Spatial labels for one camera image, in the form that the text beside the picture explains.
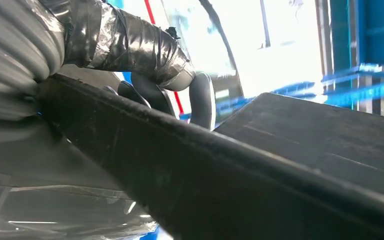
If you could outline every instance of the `fluorescent light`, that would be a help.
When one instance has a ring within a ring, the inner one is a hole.
[[[53,221],[8,221],[10,224],[57,224]]]
[[[130,207],[128,208],[127,214],[129,214],[129,213],[132,211],[132,209],[133,209],[133,207],[134,207],[135,205],[136,205],[136,202],[135,202],[135,201],[131,203]]]

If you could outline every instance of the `metal beam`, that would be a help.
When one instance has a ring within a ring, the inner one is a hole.
[[[384,237],[384,202],[297,161],[61,75],[38,99],[175,239]]]

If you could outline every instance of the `scratched black surface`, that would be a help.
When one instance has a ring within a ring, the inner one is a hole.
[[[311,147],[279,145],[296,154],[290,161],[60,75],[38,99],[43,116],[175,239],[384,239],[384,198],[296,164]]]
[[[215,130],[384,194],[384,117],[264,93]]]

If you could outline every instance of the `flexible exhaust hose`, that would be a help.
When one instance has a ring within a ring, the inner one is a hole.
[[[29,99],[65,63],[136,72],[175,91],[195,77],[167,32],[100,0],[0,0],[0,120],[36,115]]]

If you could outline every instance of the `red pole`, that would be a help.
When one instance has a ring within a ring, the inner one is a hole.
[[[154,14],[152,13],[150,0],[145,0],[146,10],[148,11],[149,19],[151,20],[152,24],[155,24]],[[182,103],[180,102],[180,97],[177,91],[174,92],[174,97],[176,98],[177,105],[179,107],[180,114],[183,114],[183,107]]]

